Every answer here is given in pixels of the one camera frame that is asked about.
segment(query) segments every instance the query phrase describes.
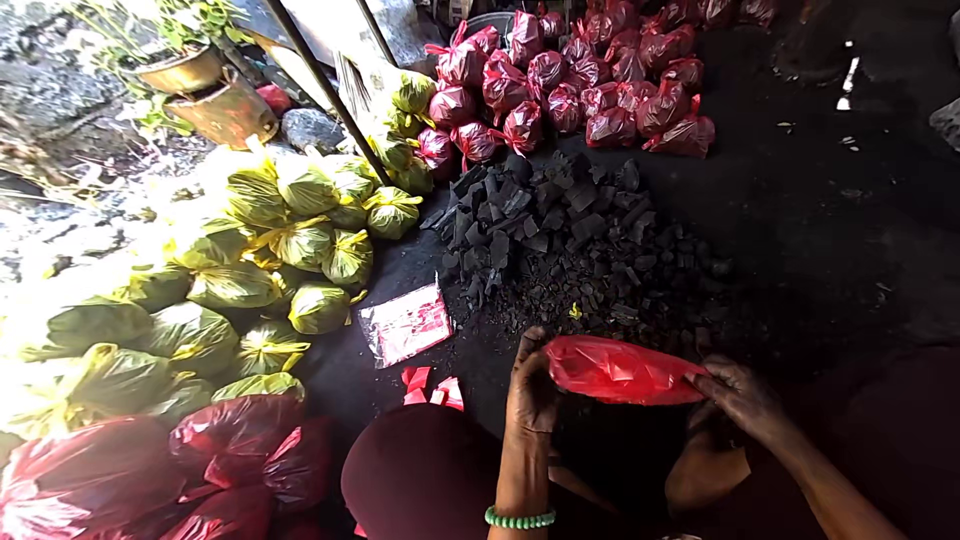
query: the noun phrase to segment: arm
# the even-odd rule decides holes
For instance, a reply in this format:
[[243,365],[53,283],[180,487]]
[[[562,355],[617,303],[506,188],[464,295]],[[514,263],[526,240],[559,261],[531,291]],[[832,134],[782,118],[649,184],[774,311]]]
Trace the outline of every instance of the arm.
[[773,390],[749,369],[722,356],[709,357],[704,367],[715,379],[698,375],[691,382],[777,457],[800,485],[827,538],[906,540],[790,421]]

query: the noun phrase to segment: red plastic bag of charcoal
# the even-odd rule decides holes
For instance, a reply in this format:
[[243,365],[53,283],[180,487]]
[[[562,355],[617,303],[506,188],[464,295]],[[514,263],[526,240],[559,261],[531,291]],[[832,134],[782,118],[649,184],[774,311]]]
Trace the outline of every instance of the red plastic bag of charcoal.
[[93,537],[176,503],[185,484],[166,429],[146,416],[115,418],[15,449],[0,523],[14,540]]
[[451,40],[451,47],[444,48],[427,43],[423,51],[437,57],[437,77],[450,85],[480,86],[483,84],[483,70],[487,63],[487,53],[473,41],[464,42],[467,21],[460,21],[457,32]]
[[555,337],[543,352],[560,388],[604,403],[677,405],[704,399],[684,376],[708,375],[707,370],[675,356],[592,335]]
[[573,86],[560,83],[550,92],[546,103],[550,122],[558,132],[568,134],[580,129],[584,121],[584,112],[580,105],[580,98],[577,97],[577,90]]
[[674,60],[660,73],[660,80],[680,81],[687,92],[698,92],[703,87],[704,63],[695,58]]
[[466,124],[476,112],[476,104],[469,90],[460,85],[448,85],[441,81],[437,93],[430,99],[430,118],[438,126],[455,128]]
[[510,62],[526,68],[534,56],[543,52],[543,29],[535,15],[516,10],[514,33],[510,42]]
[[507,146],[526,158],[543,139],[540,106],[532,101],[524,101],[511,110],[503,122],[503,136]]
[[616,107],[616,87],[617,83],[603,83],[581,92],[580,103],[584,107],[584,116],[590,118],[597,112]]
[[590,148],[630,146],[636,138],[634,115],[613,107],[587,119],[587,146]]
[[499,125],[501,115],[528,99],[526,75],[510,63],[506,53],[493,51],[483,79],[483,100],[493,109],[493,123]]

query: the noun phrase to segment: person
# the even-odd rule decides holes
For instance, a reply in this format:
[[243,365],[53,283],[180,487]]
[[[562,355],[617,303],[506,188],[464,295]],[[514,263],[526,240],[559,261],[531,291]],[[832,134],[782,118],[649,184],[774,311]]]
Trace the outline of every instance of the person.
[[[344,465],[342,491],[371,540],[906,538],[790,420],[769,386],[748,368],[718,355],[704,362],[712,377],[696,375],[688,381],[708,400],[690,414],[687,444],[665,485],[670,513],[678,519],[666,525],[637,524],[609,512],[615,509],[589,486],[564,467],[551,465],[559,393],[540,352],[545,338],[544,329],[534,327],[520,339],[502,443],[467,415],[429,404],[387,413],[358,437]],[[817,529],[789,523],[785,509],[774,516],[781,530],[770,528],[762,536],[736,525],[705,527],[702,516],[685,518],[735,499],[752,477],[770,476],[762,472],[769,467],[762,461],[757,466],[747,450],[718,452],[708,442],[708,432],[699,427],[719,413],[766,449],[796,482]],[[784,491],[782,486],[768,489],[771,497]],[[754,501],[753,510],[758,509]],[[668,534],[691,532],[687,525],[703,536]]]

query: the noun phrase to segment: plant pot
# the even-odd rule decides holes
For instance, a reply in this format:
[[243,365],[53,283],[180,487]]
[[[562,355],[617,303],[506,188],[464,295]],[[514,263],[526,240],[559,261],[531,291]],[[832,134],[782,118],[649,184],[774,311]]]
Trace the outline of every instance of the plant pot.
[[245,139],[253,134],[260,142],[270,140],[280,127],[270,106],[235,67],[225,66],[223,73],[226,82],[203,97],[175,97],[163,107],[191,122],[200,135],[234,150],[247,150]]
[[144,83],[168,94],[188,94],[217,85],[224,62],[212,45],[178,57],[138,67],[132,71]]

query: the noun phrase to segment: rock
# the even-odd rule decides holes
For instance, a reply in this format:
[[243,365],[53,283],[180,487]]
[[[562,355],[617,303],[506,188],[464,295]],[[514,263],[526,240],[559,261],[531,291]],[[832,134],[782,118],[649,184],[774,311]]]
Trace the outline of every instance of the rock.
[[330,154],[344,140],[344,130],[326,112],[319,109],[292,109],[283,115],[280,129],[290,144],[303,150],[316,146],[321,154]]

